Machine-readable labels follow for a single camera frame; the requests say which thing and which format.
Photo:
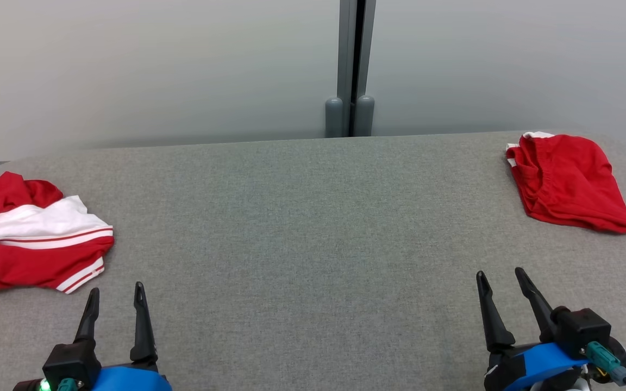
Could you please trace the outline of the red shorts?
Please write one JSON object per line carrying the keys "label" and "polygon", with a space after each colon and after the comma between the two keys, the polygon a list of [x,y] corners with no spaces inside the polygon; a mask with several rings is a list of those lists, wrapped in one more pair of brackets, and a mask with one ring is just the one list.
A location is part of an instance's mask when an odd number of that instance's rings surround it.
{"label": "red shorts", "polygon": [[580,136],[533,131],[507,144],[505,156],[530,218],[626,234],[626,203],[598,144]]}

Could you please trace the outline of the red white striped shirt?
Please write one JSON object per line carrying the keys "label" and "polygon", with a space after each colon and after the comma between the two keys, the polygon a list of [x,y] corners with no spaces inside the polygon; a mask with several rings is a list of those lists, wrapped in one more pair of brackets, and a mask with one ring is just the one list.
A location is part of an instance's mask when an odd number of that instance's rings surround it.
{"label": "red white striped shirt", "polygon": [[71,294],[104,271],[114,228],[49,181],[0,176],[0,290]]}

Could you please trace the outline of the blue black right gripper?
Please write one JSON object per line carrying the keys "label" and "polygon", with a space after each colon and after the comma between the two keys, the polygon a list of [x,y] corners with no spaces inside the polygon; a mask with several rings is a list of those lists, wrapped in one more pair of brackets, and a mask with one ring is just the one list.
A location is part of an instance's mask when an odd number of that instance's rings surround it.
{"label": "blue black right gripper", "polygon": [[[556,326],[550,319],[552,307],[522,267],[515,268],[522,294],[529,300],[539,327],[541,342],[553,342]],[[485,345],[490,353],[514,347],[514,335],[506,329],[493,301],[493,291],[485,273],[476,274],[480,314],[484,325]],[[485,391],[524,391],[534,384],[565,371],[581,369],[589,359],[569,357],[557,344],[546,343],[490,354],[490,367],[484,376]]]}

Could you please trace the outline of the grey partition post with feet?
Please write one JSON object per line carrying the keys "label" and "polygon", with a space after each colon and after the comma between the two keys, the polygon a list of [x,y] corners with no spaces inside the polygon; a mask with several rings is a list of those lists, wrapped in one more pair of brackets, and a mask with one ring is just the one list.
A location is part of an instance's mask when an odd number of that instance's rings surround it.
{"label": "grey partition post with feet", "polygon": [[372,136],[375,99],[367,94],[376,0],[340,0],[337,92],[325,103],[325,137]]}

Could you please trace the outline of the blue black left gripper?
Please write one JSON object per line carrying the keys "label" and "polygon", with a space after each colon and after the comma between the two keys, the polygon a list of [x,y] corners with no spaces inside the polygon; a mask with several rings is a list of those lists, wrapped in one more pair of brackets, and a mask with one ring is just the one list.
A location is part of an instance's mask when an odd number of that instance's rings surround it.
{"label": "blue black left gripper", "polygon": [[[95,340],[95,322],[99,314],[99,288],[93,288],[80,318],[74,343]],[[132,363],[157,363],[153,326],[142,282],[136,282],[134,290],[136,326],[134,346],[130,349]],[[172,391],[171,384],[159,372],[135,367],[104,367],[91,391]]]}

